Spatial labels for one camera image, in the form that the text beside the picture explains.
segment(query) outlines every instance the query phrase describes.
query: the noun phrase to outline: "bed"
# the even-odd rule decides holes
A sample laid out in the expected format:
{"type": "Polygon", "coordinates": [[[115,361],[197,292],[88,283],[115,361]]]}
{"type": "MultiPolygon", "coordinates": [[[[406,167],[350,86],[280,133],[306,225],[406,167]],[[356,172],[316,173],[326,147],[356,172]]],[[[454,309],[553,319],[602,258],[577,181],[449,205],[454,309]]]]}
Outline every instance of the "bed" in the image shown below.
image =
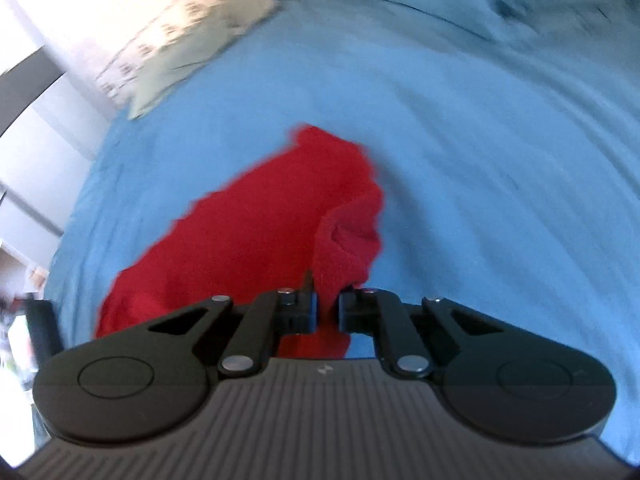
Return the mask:
{"type": "MultiPolygon", "coordinates": [[[[145,117],[114,121],[46,288],[65,345],[191,203],[314,124],[363,145],[385,193],[368,285],[597,357],[618,385],[602,439],[640,462],[638,44],[638,16],[514,48],[385,0],[281,0],[145,117]]],[[[358,338],[349,355],[371,352],[358,338]]]]}

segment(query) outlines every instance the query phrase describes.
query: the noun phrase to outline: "circular cover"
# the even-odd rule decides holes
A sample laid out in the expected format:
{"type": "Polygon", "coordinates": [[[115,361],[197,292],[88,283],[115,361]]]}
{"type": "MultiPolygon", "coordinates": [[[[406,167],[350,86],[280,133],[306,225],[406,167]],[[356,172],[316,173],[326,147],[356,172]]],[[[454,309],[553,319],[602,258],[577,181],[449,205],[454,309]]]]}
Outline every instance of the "circular cover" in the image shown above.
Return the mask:
{"type": "Polygon", "coordinates": [[[616,399],[595,359],[537,337],[478,338],[450,364],[443,393],[458,415],[485,433],[522,444],[554,444],[589,433],[616,399]]]}
{"type": "Polygon", "coordinates": [[[206,370],[172,336],[157,336],[155,344],[128,338],[120,355],[97,340],[53,357],[33,388],[47,427],[75,442],[118,444],[187,420],[209,391],[206,370]]]}

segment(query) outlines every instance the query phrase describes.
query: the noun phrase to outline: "red cloth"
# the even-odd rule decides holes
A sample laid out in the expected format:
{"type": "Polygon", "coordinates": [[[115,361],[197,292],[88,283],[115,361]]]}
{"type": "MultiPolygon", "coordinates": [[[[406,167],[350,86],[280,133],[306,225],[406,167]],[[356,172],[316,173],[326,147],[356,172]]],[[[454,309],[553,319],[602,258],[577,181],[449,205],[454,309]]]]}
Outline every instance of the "red cloth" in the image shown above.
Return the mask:
{"type": "Polygon", "coordinates": [[[295,145],[200,199],[114,282],[96,336],[164,316],[214,294],[250,303],[299,287],[311,269],[321,327],[283,338],[281,356],[340,358],[350,338],[331,323],[341,289],[367,280],[380,250],[382,192],[359,147],[306,126],[295,145]]]}

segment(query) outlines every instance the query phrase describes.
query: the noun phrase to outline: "logo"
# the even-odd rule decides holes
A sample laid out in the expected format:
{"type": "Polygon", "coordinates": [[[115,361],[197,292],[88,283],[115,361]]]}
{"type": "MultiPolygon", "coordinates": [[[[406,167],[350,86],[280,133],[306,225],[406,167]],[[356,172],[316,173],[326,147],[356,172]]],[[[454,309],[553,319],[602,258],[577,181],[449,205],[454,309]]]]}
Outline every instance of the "logo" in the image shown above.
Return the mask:
{"type": "Polygon", "coordinates": [[[334,367],[329,365],[322,365],[321,367],[318,368],[318,373],[324,375],[325,377],[327,376],[327,374],[330,374],[333,371],[334,371],[334,367]]]}

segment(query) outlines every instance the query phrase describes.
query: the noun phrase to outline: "ribbed gray surface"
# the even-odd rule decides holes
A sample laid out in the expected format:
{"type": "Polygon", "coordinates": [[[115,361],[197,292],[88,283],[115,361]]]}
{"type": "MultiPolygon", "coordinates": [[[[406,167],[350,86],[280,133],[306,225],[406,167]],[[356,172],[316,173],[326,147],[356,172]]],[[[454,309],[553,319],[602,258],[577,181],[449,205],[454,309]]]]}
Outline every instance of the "ribbed gray surface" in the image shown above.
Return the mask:
{"type": "Polygon", "coordinates": [[[427,384],[397,381],[377,360],[279,359],[222,383],[172,434],[119,449],[53,440],[20,468],[28,480],[615,480],[629,471],[592,439],[554,448],[488,439],[446,413],[427,384]]]}

